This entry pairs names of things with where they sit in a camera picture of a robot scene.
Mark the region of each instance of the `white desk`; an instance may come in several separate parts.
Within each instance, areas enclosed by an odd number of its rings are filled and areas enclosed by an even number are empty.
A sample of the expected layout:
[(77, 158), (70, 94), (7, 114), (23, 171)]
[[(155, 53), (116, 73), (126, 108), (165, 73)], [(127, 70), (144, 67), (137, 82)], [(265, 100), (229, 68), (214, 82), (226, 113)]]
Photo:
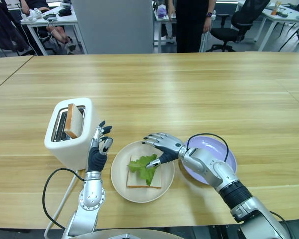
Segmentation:
[[(238, 4), (237, 4), (237, 8), (236, 8), (236, 11), (239, 10), (240, 7), (242, 7), (244, 5), (244, 1), (239, 1)], [(299, 12), (298, 11), (295, 11), (295, 10), (292, 10), (292, 9), (289, 9), (287, 7), (284, 7), (284, 6), (281, 6), (279, 7), (279, 11), (282, 11), (282, 13), (285, 13), (285, 14), (288, 14), (287, 17), (281, 17), (281, 16), (278, 16), (278, 15), (274, 15), (272, 16), (271, 15), (271, 10), (268, 10), (268, 9), (264, 9), (263, 12), (262, 12), (262, 16), (264, 16), (263, 18), (263, 21), (260, 25), (260, 28), (258, 30), (258, 33), (255, 37), (255, 42), (258, 41), (258, 38), (260, 36), (260, 33), (262, 32), (263, 30), (263, 27), (265, 25), (265, 22), (266, 20), (270, 20), (272, 23), (262, 41), (262, 43), (260, 44), (260, 47), (258, 49), (258, 51), (262, 51), (272, 33), (272, 31), (274, 30), (274, 27), (276, 25), (276, 23), (299, 23), (299, 20), (296, 19), (296, 16), (299, 16)], [(298, 52), (299, 51), (299, 44), (294, 48), (294, 52)]]
[[(60, 10), (61, 10), (61, 7), (56, 7), (54, 9), (50, 10), (50, 11), (45, 12), (44, 15), (57, 14)], [(63, 26), (70, 25), (70, 26), (73, 26), (75, 37), (77, 38), (77, 42), (81, 43), (84, 54), (87, 54), (87, 50), (86, 50), (85, 45), (84, 45), (84, 41), (83, 41), (81, 31), (80, 31), (80, 28), (79, 28), (79, 25), (78, 25), (78, 20), (76, 19), (75, 12), (72, 10), (72, 15), (70, 15), (70, 16), (62, 16), (61, 17), (59, 15), (56, 15), (56, 17), (58, 18), (58, 20), (53, 22), (54, 25), (63, 25)], [(47, 52), (45, 51), (40, 39), (38, 38), (37, 34), (35, 33), (35, 30), (34, 30), (34, 27), (47, 26), (48, 25), (47, 20), (44, 20), (43, 18), (38, 19), (35, 22), (22, 20), (21, 24), (22, 25), (27, 25), (27, 27), (29, 28), (29, 31), (31, 32), (35, 42), (38, 44), (42, 54), (45, 55), (45, 56), (48, 55)]]
[(158, 40), (155, 40), (155, 36), (154, 36), (154, 33), (155, 33), (155, 22), (154, 22), (154, 28), (153, 28), (153, 38), (154, 38), (154, 43), (155, 42), (158, 42), (158, 52), (161, 53), (161, 43), (162, 42), (176, 42), (176, 40), (173, 38), (173, 39), (169, 39), (169, 40), (162, 40), (161, 39), (161, 26), (162, 24), (166, 24), (166, 23), (171, 23), (171, 24), (176, 24), (177, 21), (176, 21), (176, 17), (173, 18), (172, 17), (172, 21), (169, 20), (169, 17), (166, 15), (164, 18), (159, 18), (158, 15), (157, 15), (157, 12), (154, 10), (154, 18), (155, 20), (158, 22), (158, 25), (159, 25), (159, 29), (158, 29)]

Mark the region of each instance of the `toast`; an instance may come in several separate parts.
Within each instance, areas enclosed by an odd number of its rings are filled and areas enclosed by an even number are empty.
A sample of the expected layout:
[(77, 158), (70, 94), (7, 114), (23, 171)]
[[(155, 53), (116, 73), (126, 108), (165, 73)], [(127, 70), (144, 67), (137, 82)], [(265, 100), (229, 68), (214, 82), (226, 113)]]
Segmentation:
[[(136, 161), (138, 160), (137, 157), (131, 156), (130, 161)], [(161, 182), (161, 167), (158, 167), (156, 169), (155, 175), (153, 177), (153, 180), (150, 184), (150, 186), (146, 185), (146, 181), (144, 179), (139, 178), (137, 172), (132, 173), (131, 171), (128, 171), (128, 175), (126, 178), (126, 187), (127, 188), (162, 188), (162, 182)]]
[(83, 115), (75, 104), (69, 104), (64, 132), (72, 139), (82, 134)]

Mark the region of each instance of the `silver robotic arm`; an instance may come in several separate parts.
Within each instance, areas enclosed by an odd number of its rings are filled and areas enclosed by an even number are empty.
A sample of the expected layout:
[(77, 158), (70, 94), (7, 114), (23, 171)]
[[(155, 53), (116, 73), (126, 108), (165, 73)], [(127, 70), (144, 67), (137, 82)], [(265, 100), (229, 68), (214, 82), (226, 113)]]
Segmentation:
[(103, 127), (104, 125), (105, 122), (102, 122), (97, 127), (91, 140), (83, 190), (79, 194), (78, 209), (69, 220), (62, 239), (93, 232), (96, 226), (98, 211), (105, 200), (101, 171), (107, 160), (107, 152), (113, 143), (111, 138), (102, 137), (112, 128), (111, 126)]
[(183, 164), (206, 179), (220, 194), (237, 222), (244, 221), (238, 235), (241, 239), (290, 239), (286, 230), (267, 208), (240, 182), (231, 167), (199, 148), (187, 150), (184, 143), (169, 134), (150, 134), (145, 144), (164, 152), (147, 168), (180, 159)]

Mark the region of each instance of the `desk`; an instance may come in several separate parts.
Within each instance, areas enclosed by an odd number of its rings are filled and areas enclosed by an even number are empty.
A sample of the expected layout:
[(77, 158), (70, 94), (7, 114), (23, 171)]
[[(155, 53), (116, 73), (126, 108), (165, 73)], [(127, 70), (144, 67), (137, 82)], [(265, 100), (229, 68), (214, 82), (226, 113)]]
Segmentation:
[[(235, 223), (214, 189), (194, 181), (178, 162), (171, 188), (156, 201), (136, 204), (115, 191), (115, 155), (160, 131), (183, 141), (200, 132), (224, 137), (251, 193), (285, 219), (299, 219), (299, 102), (290, 92), (299, 92), (297, 53), (34, 56), (0, 86), (0, 227), (47, 226), (42, 189), (62, 165), (45, 149), (45, 132), (59, 101), (82, 96), (113, 126), (98, 228)], [(71, 177), (60, 172), (51, 180), (51, 214)], [(77, 208), (80, 190), (78, 182), (61, 224)]]
[[(45, 12), (44, 14), (45, 15), (57, 14), (60, 10), (61, 10), (61, 7), (58, 6), (50, 11)], [(77, 38), (76, 40), (78, 43), (80, 43), (82, 45), (83, 53), (87, 54), (87, 50), (86, 50), (86, 47), (85, 47), (85, 44), (84, 44), (84, 41), (83, 41), (83, 38), (81, 35), (81, 31), (80, 31), (80, 28), (78, 25), (78, 20), (76, 19), (74, 10), (72, 10), (72, 15), (70, 15), (70, 16), (60, 17), (59, 15), (57, 15), (56, 17), (58, 18), (58, 20), (53, 22), (54, 25), (73, 26), (75, 37)], [(31, 32), (31, 35), (33, 36), (35, 42), (39, 46), (42, 54), (45, 56), (48, 55), (34, 30), (35, 27), (47, 26), (48, 22), (46, 20), (44, 20), (43, 18), (41, 18), (35, 22), (21, 20), (21, 24), (27, 25), (27, 27), (29, 28), (29, 31)]]
[[(236, 11), (239, 10), (240, 7), (242, 7), (244, 5), (245, 1), (238, 1), (238, 4), (237, 4), (237, 8), (236, 8)], [(284, 6), (280, 6), (279, 7), (279, 11), (282, 11), (283, 13), (287, 13), (288, 14), (288, 17), (281, 17), (281, 16), (278, 16), (278, 15), (274, 15), (272, 16), (271, 15), (271, 10), (268, 10), (268, 9), (264, 9), (263, 12), (262, 12), (262, 16), (264, 17), (262, 22), (261, 22), (261, 25), (260, 25), (260, 28), (258, 30), (258, 33), (255, 37), (255, 42), (258, 41), (258, 38), (260, 36), (260, 33), (262, 32), (263, 30), (263, 27), (265, 25), (265, 22), (266, 20), (269, 20), (271, 21), (272, 23), (270, 24), (270, 27), (262, 41), (262, 43), (260, 44), (260, 47), (258, 48), (258, 51), (262, 51), (271, 35), (271, 33), (273, 32), (274, 30), (274, 27), (277, 23), (299, 23), (299, 20), (296, 19), (296, 16), (299, 16), (299, 12), (298, 11), (295, 11), (295, 10), (292, 10), (292, 9), (289, 9), (287, 7), (284, 7)], [(294, 52), (299, 52), (299, 44), (294, 48)]]
[(174, 42), (174, 43), (176, 43), (176, 40), (174, 38), (173, 39), (167, 39), (167, 40), (162, 40), (161, 39), (161, 27), (162, 27), (162, 24), (167, 24), (167, 23), (177, 24), (176, 16), (175, 16), (175, 18), (172, 17), (172, 21), (170, 21), (168, 15), (166, 15), (163, 18), (159, 18), (158, 15), (157, 15), (157, 12), (155, 10), (153, 11), (153, 14), (154, 14), (154, 19), (158, 22), (158, 25), (159, 25), (159, 29), (158, 29), (158, 40), (155, 40), (155, 22), (153, 23), (153, 26), (154, 26), (153, 27), (154, 43), (158, 42), (158, 52), (161, 53), (161, 43), (162, 42)]
[(31, 57), (32, 56), (16, 56), (0, 58), (0, 85), (30, 60)]

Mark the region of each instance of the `lettuce leaf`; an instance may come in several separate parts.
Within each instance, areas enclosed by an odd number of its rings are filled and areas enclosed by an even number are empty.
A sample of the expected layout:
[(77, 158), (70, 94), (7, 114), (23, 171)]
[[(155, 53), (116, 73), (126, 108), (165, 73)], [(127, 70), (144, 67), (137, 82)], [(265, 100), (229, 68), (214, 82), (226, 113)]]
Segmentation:
[(155, 159), (157, 159), (156, 154), (153, 154), (152, 156), (142, 156), (136, 161), (130, 161), (128, 168), (132, 173), (137, 172), (139, 178), (144, 179), (146, 185), (150, 186), (157, 167), (146, 169), (145, 166)]

